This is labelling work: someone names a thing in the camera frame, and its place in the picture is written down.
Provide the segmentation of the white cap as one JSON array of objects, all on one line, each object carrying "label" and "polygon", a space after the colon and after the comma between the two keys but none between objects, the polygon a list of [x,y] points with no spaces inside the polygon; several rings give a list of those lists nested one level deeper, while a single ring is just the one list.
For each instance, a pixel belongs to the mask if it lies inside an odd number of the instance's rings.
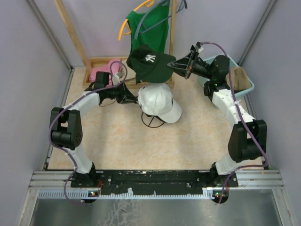
[{"label": "white cap", "polygon": [[181,106],[175,101],[171,89],[165,83],[147,83],[138,91],[138,104],[150,116],[173,124],[182,115]]}]

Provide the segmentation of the khaki cap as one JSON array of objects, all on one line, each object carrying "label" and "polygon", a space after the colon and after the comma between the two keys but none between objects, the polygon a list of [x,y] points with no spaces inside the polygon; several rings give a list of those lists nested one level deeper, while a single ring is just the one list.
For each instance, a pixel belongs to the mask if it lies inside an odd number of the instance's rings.
[{"label": "khaki cap", "polygon": [[231,80],[227,74],[227,83],[230,86],[230,81],[232,81],[233,89],[235,92],[240,92],[252,87],[249,78],[242,67],[231,68]]}]

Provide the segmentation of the black wire hat stand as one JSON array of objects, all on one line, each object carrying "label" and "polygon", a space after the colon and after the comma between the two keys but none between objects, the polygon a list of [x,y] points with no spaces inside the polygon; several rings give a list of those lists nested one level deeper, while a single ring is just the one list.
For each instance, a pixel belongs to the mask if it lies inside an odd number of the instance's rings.
[{"label": "black wire hat stand", "polygon": [[157,129],[163,126],[166,122],[160,119],[158,116],[148,115],[144,112],[141,114],[141,121],[143,125],[151,129]]}]

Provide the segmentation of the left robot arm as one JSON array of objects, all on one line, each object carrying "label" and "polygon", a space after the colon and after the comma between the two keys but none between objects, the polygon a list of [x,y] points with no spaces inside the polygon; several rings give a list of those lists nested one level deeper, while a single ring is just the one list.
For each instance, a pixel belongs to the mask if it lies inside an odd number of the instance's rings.
[{"label": "left robot arm", "polygon": [[119,104],[137,103],[135,97],[118,76],[109,78],[109,73],[98,72],[96,80],[83,95],[65,107],[51,110],[48,138],[51,145],[61,149],[74,164],[73,181],[79,186],[94,186],[98,181],[95,165],[87,157],[83,146],[81,118],[106,99]]}]

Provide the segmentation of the wooden clothes rack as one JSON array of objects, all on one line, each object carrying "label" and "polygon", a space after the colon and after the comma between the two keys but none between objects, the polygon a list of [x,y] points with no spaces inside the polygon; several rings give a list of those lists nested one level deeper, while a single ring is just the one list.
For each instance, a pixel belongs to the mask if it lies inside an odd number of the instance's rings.
[{"label": "wooden clothes rack", "polygon": [[[55,6],[57,8],[58,13],[61,16],[61,19],[66,27],[66,30],[68,31],[68,34],[80,56],[80,59],[82,60],[86,72],[85,76],[83,77],[83,86],[85,88],[88,87],[88,85],[91,84],[89,81],[89,76],[91,74],[91,71],[93,68],[99,67],[104,65],[105,63],[108,63],[110,60],[114,58],[120,58],[121,60],[124,60],[127,58],[127,56],[98,56],[98,57],[88,57],[86,54],[86,51],[84,47],[81,44],[80,38],[78,37],[78,34],[76,33],[76,29],[72,23],[72,19],[70,18],[70,15],[68,13],[68,10],[66,9],[64,3],[62,0],[54,0]],[[169,8],[169,10],[172,11],[172,17],[171,17],[171,26],[175,25],[175,10],[173,9],[172,3]],[[169,47],[169,53],[173,53],[173,41],[174,41],[174,28],[171,28],[170,30],[170,47]],[[135,84],[135,81],[126,81],[127,86],[129,86],[130,89],[139,89],[142,85],[145,84],[145,82]],[[166,84],[173,89],[174,88],[174,76],[172,75],[171,78],[166,82]]]}]

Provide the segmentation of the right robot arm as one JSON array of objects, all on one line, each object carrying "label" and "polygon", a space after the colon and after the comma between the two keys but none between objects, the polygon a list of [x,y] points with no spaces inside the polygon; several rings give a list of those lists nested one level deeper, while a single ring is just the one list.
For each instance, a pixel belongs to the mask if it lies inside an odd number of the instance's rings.
[{"label": "right robot arm", "polygon": [[191,50],[184,58],[168,63],[167,67],[185,79],[191,74],[206,78],[204,95],[224,113],[232,126],[228,153],[210,169],[211,183],[221,186],[236,169],[245,167],[250,160],[266,156],[267,124],[246,112],[237,100],[231,81],[226,79],[231,72],[229,57],[218,55],[207,63],[198,55],[197,51]]}]

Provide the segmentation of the black cap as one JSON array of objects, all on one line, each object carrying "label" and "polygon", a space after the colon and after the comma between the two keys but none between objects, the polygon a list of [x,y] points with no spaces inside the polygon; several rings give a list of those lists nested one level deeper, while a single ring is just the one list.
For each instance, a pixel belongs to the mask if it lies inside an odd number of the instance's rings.
[{"label": "black cap", "polygon": [[136,84],[164,83],[173,74],[173,70],[167,67],[167,64],[175,60],[173,55],[155,51],[148,45],[140,45],[128,56],[127,66],[135,72]]}]

